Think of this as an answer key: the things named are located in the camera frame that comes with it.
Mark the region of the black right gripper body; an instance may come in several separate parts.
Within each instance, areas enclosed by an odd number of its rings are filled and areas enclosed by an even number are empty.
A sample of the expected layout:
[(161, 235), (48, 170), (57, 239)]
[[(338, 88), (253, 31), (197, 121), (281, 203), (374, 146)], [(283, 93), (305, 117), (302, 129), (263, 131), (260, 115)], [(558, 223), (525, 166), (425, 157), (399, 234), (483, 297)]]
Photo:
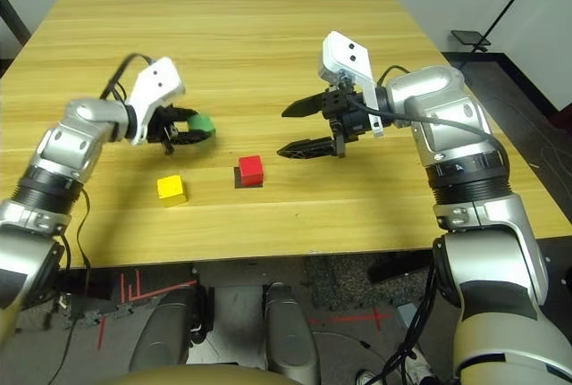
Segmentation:
[(321, 99), (322, 116), (332, 131), (326, 155), (344, 157), (345, 145), (371, 130), (368, 114), (354, 105), (363, 105), (363, 95), (354, 88), (328, 88)]

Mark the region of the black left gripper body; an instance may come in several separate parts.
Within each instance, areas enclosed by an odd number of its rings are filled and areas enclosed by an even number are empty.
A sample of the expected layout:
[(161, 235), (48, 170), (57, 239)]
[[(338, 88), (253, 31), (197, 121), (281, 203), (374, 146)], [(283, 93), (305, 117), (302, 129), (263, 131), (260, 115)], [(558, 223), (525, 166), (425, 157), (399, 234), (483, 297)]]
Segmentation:
[(161, 144), (165, 155), (174, 152), (174, 141), (179, 137), (175, 122), (179, 117), (177, 108), (172, 105), (159, 106), (147, 125), (147, 142)]

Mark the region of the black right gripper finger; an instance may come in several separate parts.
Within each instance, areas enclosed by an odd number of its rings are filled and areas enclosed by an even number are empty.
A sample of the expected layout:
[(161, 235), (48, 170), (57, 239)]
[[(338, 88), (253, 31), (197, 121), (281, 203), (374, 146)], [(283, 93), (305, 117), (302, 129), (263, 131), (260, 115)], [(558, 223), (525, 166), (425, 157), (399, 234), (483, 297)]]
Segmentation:
[(290, 142), (277, 151), (277, 155), (288, 159), (313, 159), (324, 156), (336, 156), (332, 138), (302, 139)]
[(303, 118), (323, 109), (324, 92), (294, 101), (282, 111), (284, 118)]

